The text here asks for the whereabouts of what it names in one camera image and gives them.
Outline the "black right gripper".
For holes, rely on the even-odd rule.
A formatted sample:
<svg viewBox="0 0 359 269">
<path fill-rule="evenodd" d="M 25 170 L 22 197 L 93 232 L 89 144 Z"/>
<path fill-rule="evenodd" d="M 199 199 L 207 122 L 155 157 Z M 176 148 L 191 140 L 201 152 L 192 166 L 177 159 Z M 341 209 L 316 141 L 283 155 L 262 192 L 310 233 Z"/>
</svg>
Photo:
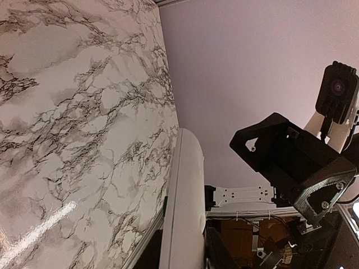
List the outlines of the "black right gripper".
<svg viewBox="0 0 359 269">
<path fill-rule="evenodd" d="M 282 193 L 297 193 L 291 205 L 316 225 L 342 196 L 357 173 L 356 166 L 316 137 L 273 113 L 238 130 L 230 148 Z"/>
</svg>

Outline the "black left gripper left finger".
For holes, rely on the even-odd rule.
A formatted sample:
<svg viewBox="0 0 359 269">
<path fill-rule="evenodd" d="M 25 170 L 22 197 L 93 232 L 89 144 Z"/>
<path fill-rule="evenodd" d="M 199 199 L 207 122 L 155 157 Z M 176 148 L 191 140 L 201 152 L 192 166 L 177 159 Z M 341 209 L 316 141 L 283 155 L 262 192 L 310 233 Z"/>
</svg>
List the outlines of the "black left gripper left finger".
<svg viewBox="0 0 359 269">
<path fill-rule="evenodd" d="M 156 230 L 133 269 L 158 269 L 163 230 Z"/>
</svg>

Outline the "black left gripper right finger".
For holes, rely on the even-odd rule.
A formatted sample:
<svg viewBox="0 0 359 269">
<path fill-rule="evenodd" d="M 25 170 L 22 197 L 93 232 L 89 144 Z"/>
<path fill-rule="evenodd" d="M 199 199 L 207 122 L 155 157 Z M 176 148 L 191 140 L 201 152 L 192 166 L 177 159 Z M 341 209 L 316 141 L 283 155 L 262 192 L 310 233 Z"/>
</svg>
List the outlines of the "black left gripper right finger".
<svg viewBox="0 0 359 269">
<path fill-rule="evenodd" d="M 206 228 L 206 256 L 208 268 L 238 269 L 219 233 L 214 228 Z"/>
</svg>

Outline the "white remote control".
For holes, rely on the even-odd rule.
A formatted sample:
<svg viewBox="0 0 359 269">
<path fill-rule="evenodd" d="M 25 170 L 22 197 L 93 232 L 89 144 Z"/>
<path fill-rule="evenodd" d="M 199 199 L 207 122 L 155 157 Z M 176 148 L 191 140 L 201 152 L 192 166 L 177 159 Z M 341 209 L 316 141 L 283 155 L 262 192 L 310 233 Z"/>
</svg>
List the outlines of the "white remote control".
<svg viewBox="0 0 359 269">
<path fill-rule="evenodd" d="M 205 268 L 204 157 L 199 140 L 180 128 L 167 191 L 159 268 Z"/>
</svg>

